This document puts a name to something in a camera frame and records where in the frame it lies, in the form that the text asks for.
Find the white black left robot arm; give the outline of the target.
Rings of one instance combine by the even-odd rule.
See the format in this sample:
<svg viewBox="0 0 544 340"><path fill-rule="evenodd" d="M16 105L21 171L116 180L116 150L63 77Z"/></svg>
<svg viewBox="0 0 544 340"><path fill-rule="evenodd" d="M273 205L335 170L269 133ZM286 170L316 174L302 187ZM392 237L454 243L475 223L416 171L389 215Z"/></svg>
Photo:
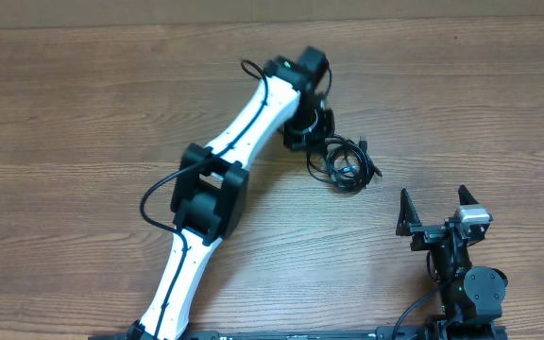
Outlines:
<svg viewBox="0 0 544 340"><path fill-rule="evenodd" d="M242 69L258 88L230 125L204 146L190 144L178 171L146 190L139 210L148 224L172 234L170 256L155 296L128 329L128 339L179 339L207 264L236 229L247 204L249 169L272 135L303 150L334 129L326 92L316 88L332 71L326 55L311 46L298 60L276 57Z"/></svg>

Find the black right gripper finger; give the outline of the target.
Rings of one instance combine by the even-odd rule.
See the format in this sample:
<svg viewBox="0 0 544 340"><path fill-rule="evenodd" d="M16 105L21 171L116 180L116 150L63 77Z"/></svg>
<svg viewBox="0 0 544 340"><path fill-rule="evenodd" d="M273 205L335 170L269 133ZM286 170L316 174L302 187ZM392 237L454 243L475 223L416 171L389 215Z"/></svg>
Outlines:
<svg viewBox="0 0 544 340"><path fill-rule="evenodd" d="M479 204L479 202L474 198L474 196L471 194L471 192L468 190L468 188L464 184L461 184L458 187L457 193L459 197L459 204L461 206Z"/></svg>
<svg viewBox="0 0 544 340"><path fill-rule="evenodd" d="M414 203L406 188L400 191L399 217L396 226L397 236L413 236L420 232L422 223L418 217Z"/></svg>

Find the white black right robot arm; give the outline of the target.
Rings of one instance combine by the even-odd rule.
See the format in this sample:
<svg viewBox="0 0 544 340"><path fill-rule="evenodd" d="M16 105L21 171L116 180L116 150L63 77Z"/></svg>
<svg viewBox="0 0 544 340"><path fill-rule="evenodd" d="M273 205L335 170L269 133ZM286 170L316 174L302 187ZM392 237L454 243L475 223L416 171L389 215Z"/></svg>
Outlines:
<svg viewBox="0 0 544 340"><path fill-rule="evenodd" d="M413 251L426 253L428 275L437 287L403 312L392 329L397 339L505 339L504 327L495 320L502 316L502 302L508 279L497 268L472 264L468 248L482 242L493 217L461 185L459 206L439 225L425 226L406 189L400 191L396 226L398 236L412 239ZM443 314L426 318L423 325L404 327L406 316L430 298L438 296Z"/></svg>

